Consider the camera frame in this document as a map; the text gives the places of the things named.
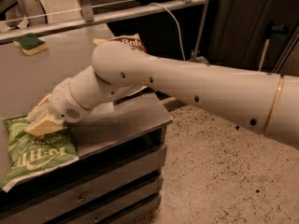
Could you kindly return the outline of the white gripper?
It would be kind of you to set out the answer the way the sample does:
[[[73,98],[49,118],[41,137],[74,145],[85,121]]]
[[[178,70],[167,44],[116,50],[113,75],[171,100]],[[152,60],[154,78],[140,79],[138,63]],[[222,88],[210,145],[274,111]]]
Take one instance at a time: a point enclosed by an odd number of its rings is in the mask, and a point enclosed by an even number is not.
[[[26,120],[30,124],[24,129],[26,133],[33,136],[56,133],[64,127],[64,120],[68,123],[76,123],[91,113],[75,100],[70,90],[70,81],[69,77],[58,84],[51,94],[46,95],[28,113]]]

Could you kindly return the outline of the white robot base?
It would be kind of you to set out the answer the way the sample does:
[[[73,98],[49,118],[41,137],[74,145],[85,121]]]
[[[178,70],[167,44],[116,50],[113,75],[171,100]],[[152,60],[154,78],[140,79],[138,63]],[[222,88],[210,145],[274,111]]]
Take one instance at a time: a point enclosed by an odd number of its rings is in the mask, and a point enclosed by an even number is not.
[[[27,20],[28,26],[48,23],[40,0],[0,0],[0,21],[7,27],[15,28],[23,19]]]

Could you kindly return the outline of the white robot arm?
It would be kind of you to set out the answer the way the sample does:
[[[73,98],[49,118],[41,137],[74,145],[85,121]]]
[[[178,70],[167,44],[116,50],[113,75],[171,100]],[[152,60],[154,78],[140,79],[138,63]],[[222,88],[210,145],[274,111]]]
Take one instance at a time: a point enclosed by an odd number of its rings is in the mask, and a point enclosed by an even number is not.
[[[58,132],[143,86],[299,148],[298,77],[158,58],[117,40],[98,45],[89,67],[57,85],[28,114],[25,131]]]

